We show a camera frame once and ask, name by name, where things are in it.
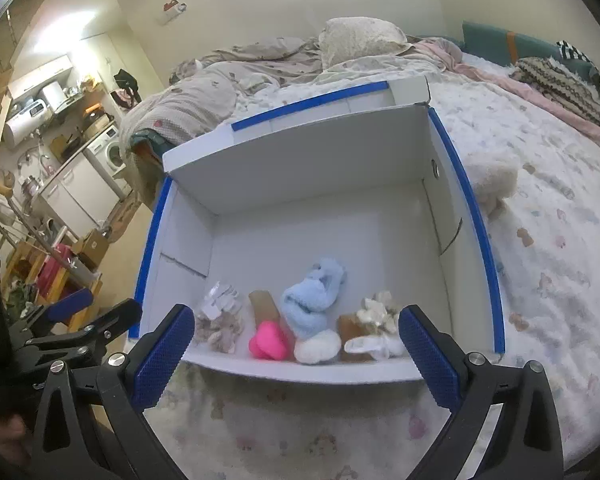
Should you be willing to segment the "beige frilly scrunchie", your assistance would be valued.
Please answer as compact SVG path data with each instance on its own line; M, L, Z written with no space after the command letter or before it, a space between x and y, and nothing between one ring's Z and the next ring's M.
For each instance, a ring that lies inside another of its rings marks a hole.
M244 322L238 314L223 312L215 320L205 316L196 318L194 338L197 344L205 344L211 351L234 354L243 330Z

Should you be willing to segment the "cream flower hair clip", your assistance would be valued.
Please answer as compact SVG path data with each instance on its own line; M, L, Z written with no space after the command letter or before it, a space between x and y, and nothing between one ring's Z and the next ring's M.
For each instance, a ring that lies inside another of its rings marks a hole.
M353 315L353 325L358 332L343 341L344 354L378 362L406 356L398 334L399 314L399 305L388 290L365 297Z

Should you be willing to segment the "clear bag with label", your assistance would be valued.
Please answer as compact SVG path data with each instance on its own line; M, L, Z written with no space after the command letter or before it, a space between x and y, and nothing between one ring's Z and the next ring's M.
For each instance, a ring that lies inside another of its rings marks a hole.
M237 314L244 305L244 296L231 284L216 282L199 304L200 313L214 321L223 313Z

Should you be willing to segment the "pink heart plush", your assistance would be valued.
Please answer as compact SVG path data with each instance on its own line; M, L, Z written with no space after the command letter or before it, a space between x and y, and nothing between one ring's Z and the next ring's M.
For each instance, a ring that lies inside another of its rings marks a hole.
M290 343L280 325L263 321L250 339L249 351L259 360L285 361L290 353Z

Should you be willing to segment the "white fluffy plush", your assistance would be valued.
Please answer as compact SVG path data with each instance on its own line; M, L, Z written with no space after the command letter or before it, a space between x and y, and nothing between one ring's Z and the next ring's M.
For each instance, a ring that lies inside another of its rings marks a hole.
M311 338L296 341L294 358L306 365L330 362L338 356L342 343L338 333L322 330Z

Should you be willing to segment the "light blue fluffy plush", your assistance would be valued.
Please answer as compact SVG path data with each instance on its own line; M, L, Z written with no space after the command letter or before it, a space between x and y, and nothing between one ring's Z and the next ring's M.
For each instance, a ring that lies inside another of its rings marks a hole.
M327 310L335 304L345 280L346 269L333 258L323 258L300 283L282 293L279 310L297 339L326 330Z

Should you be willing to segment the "cardboard box on floor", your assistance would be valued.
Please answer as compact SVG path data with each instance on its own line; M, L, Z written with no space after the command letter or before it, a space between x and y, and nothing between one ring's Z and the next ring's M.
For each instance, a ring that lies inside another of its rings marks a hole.
M86 237L80 238L72 245L71 251L88 270L94 271L102 263L108 248L107 237L99 230L91 230Z

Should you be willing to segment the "blue and white cardboard box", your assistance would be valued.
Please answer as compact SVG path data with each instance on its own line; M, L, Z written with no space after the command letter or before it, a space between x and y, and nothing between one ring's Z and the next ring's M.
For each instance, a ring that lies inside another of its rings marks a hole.
M386 290L467 351L501 354L478 202L426 78L362 84L224 125L163 157L131 340L216 283L279 297L321 258L346 280L329 322Z

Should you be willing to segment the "white cartoon print bedsheet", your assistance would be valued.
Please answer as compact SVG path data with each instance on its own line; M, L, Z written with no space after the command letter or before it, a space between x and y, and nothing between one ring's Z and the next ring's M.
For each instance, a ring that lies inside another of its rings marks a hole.
M518 172L513 194L486 219L503 298L504 362L544 365L568 477L600 479L598 145L495 84L383 58L242 96L233 117L417 74L429 79L432 104L467 165L501 159ZM192 479L403 479L445 412L417 382L321 388L183 364L148 418Z

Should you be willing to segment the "cream fluffy plush towel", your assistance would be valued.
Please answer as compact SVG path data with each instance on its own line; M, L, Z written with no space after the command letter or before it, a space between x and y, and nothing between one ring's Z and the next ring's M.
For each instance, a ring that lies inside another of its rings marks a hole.
M484 214L493 212L499 202L516 192L518 166L503 156L469 154L464 168Z

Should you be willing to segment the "beige checkered blanket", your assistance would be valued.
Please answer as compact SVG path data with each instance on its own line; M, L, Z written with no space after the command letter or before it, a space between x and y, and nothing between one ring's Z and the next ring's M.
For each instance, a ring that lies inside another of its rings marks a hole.
M122 119L121 153L127 158L147 143L152 156L216 128L233 114L237 84L222 72L206 68L144 99Z

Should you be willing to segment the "grey brown duvet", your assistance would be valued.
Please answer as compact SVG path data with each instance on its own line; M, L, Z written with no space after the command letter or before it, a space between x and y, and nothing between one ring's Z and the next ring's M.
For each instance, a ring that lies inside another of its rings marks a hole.
M176 84L211 66L226 68L234 80L249 73L265 74L280 86L309 81L323 71L320 45L315 37L281 36L254 44L214 49L201 58L188 58L174 67L169 82Z

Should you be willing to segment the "black white striped cloth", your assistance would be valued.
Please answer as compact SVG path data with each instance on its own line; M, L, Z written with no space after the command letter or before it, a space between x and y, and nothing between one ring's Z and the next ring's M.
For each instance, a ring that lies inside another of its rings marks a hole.
M521 58L510 76L600 127L600 72L569 42L558 41L557 49L549 58Z

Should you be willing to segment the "pink bedsheet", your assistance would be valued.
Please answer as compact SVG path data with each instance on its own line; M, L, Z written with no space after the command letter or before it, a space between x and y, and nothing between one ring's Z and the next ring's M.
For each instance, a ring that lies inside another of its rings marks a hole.
M426 38L415 42L412 44L412 47L420 53L426 53L433 58L437 58L447 70L453 73L461 74L474 81L496 84L503 90L519 96L536 107L542 108L542 110L552 114L587 136L600 147L600 126L595 125L594 122L590 122L578 114L574 114L571 110L567 110L562 104L547 99L540 92L529 87L528 84L513 80L510 77L490 74L474 66L462 63L460 49L452 42L446 41L443 38Z

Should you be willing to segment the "cream textured pillow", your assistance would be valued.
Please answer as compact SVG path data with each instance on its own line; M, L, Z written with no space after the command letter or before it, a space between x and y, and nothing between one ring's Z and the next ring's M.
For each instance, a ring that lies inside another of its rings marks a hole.
M322 65L331 68L366 56L401 54L411 44L391 22L366 16L331 18L318 36Z

